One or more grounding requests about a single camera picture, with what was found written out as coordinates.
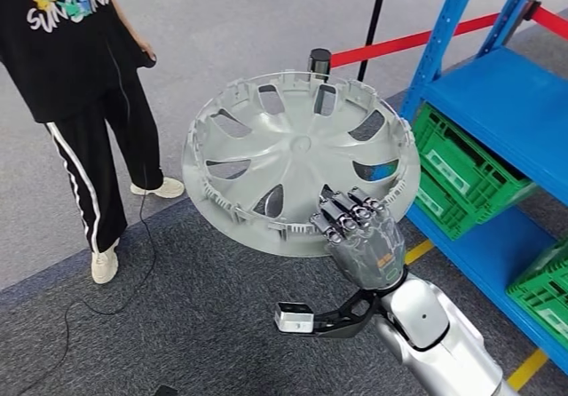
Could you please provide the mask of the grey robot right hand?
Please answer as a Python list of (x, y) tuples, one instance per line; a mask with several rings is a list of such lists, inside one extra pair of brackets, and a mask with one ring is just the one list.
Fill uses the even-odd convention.
[(309, 222), (326, 251), (360, 289), (390, 292), (405, 279), (404, 236), (386, 202), (355, 186), (321, 196)]

